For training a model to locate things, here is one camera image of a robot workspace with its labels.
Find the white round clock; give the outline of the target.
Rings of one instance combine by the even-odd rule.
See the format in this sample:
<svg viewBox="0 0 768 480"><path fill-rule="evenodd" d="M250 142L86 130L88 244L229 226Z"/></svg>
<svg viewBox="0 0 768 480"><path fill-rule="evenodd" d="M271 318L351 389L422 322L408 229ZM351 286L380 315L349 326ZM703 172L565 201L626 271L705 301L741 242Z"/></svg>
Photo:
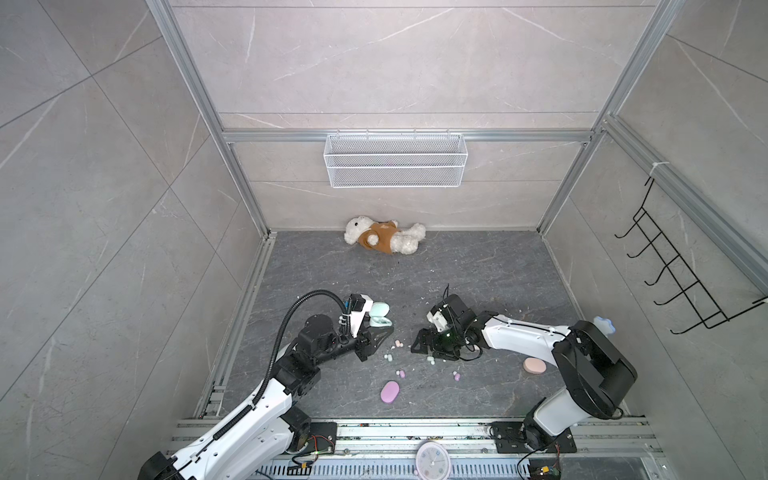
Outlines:
<svg viewBox="0 0 768 480"><path fill-rule="evenodd" d="M420 480L447 480L452 463L445 447L435 441L423 443L415 455L416 474Z"/></svg>

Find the mint green earbud case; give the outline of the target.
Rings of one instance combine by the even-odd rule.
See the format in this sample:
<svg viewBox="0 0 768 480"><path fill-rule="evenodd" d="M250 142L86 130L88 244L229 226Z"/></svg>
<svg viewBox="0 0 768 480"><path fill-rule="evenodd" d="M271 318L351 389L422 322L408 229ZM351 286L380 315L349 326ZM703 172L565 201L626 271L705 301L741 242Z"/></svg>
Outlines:
<svg viewBox="0 0 768 480"><path fill-rule="evenodd" d="M387 317L390 306L385 302L374 302L369 311L369 325L373 328L386 328L393 325Z"/></svg>

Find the pink earbud case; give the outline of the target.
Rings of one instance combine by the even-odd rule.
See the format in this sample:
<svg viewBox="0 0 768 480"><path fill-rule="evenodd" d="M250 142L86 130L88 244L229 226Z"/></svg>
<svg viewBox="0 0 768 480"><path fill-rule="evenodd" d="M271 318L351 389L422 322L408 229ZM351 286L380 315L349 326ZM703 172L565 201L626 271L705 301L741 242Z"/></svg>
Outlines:
<svg viewBox="0 0 768 480"><path fill-rule="evenodd" d="M547 364L539 358L528 357L523 361L523 369L529 374L541 375L546 372Z"/></svg>

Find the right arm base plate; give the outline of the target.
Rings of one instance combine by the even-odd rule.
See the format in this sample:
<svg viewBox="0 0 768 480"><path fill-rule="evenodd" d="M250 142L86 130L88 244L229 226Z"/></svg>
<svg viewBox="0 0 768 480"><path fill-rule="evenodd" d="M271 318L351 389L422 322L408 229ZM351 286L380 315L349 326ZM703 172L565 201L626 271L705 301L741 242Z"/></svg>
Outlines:
<svg viewBox="0 0 768 480"><path fill-rule="evenodd" d="M489 434L500 454L577 452L570 429L552 437L522 421L496 421L490 424Z"/></svg>

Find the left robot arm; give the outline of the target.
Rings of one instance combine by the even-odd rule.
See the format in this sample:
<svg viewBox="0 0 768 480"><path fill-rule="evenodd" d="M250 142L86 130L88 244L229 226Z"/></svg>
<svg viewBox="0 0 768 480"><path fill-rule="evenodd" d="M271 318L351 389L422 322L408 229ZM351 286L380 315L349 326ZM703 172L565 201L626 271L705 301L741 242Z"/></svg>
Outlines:
<svg viewBox="0 0 768 480"><path fill-rule="evenodd" d="M297 337L282 343L299 307L327 297L340 309L338 319L309 317ZM139 470L141 479L246 479L264 463L308 440L311 421L295 405L320 379L322 363L347 353L372 356L394 331L387 303L365 294L341 299L329 290L313 290L289 308L277 330L266 373L259 386L209 431L170 457L152 455Z"/></svg>

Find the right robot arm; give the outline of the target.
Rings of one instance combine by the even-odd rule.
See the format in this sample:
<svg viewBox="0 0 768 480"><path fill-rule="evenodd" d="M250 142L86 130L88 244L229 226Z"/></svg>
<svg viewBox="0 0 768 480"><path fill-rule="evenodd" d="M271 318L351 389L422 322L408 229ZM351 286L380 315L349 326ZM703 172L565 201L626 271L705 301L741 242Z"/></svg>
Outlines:
<svg viewBox="0 0 768 480"><path fill-rule="evenodd" d="M481 353L506 350L557 367L564 387L530 410L517 437L526 448L540 451L573 425L590 417L623 416L620 404L638 378L631 362L613 345L607 321L578 321L548 326L512 319L500 313L474 313L456 294L435 304L427 314L430 326L421 329L413 353L458 361L468 348Z"/></svg>

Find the purple earbud case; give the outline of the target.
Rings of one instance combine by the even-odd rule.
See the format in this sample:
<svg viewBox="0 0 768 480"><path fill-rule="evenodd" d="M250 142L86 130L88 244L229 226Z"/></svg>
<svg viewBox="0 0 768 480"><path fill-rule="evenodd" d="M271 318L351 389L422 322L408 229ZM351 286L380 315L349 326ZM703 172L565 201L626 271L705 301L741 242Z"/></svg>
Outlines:
<svg viewBox="0 0 768 480"><path fill-rule="evenodd" d="M385 404L392 404L400 393L400 385L397 381L388 381L380 391L380 399Z"/></svg>

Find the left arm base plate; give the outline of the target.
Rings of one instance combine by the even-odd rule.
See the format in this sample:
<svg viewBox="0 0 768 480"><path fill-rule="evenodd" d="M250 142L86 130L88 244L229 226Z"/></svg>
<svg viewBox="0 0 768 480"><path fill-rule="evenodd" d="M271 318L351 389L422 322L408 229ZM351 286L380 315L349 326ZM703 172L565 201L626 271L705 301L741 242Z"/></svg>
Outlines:
<svg viewBox="0 0 768 480"><path fill-rule="evenodd" d="M312 421L293 434L285 451L291 455L324 455L334 453L338 424L331 421Z"/></svg>

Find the white teddy bear brown hoodie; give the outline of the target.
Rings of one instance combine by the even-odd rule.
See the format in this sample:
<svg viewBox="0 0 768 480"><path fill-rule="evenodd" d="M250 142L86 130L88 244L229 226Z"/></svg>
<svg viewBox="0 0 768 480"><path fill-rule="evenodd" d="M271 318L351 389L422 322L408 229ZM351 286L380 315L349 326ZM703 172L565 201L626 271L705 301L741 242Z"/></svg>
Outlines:
<svg viewBox="0 0 768 480"><path fill-rule="evenodd" d="M426 238L426 227L415 223L402 230L394 220L376 222L366 216L351 219L345 228L344 241L359 244L367 250L386 254L411 255Z"/></svg>

